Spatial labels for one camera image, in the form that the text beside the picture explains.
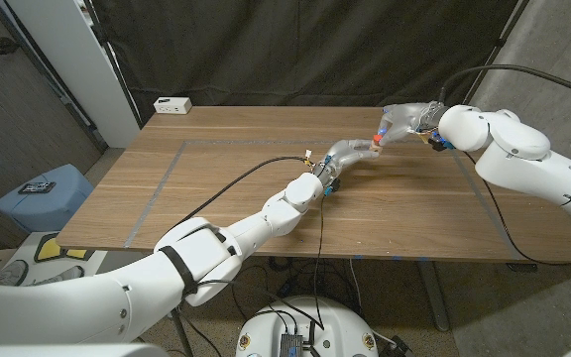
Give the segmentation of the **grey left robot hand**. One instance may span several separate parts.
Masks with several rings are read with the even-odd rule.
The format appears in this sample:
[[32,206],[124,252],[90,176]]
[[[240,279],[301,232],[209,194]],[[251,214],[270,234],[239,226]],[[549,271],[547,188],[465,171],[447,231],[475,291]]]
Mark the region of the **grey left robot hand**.
[[380,152],[371,150],[370,147],[371,142],[365,139],[336,142],[312,170],[312,173],[321,182],[323,191],[327,191],[348,167],[362,160],[377,158]]

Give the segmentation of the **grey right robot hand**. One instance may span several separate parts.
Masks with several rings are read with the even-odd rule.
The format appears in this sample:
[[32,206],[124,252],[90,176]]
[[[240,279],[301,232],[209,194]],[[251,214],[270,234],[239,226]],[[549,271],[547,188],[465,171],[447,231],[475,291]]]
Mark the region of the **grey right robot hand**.
[[448,107],[438,101],[387,105],[374,142],[383,147],[409,134],[431,132],[447,110]]

